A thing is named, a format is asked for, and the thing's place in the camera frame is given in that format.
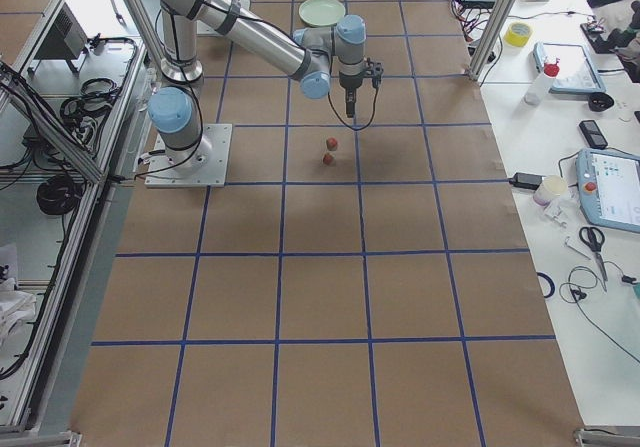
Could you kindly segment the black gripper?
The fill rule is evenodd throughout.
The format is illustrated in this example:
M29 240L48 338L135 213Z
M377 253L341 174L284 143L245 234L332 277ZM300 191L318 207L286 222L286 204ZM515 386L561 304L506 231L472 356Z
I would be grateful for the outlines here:
M345 113L347 118L352 118L356 112L357 90L365 79L370 79L372 87L377 90L384 74L381 62L371 58L364 58L358 64L339 64L339 83L345 91Z

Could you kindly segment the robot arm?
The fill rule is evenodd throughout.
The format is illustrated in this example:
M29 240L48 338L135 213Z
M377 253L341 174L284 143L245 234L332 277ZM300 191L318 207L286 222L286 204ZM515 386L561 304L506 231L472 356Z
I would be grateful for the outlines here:
M203 74L197 57L197 25L179 15L164 1L160 3L163 54L161 71L174 83L192 83Z
M160 0L164 53L178 70L178 80L199 79L197 26L201 21L217 34L263 58L297 81L309 99L330 96L332 65L338 65L345 92L346 116L355 116L357 90L363 81L378 89L383 66L365 56L366 26L358 15L346 15L332 27L306 28L293 35L243 8L238 0Z

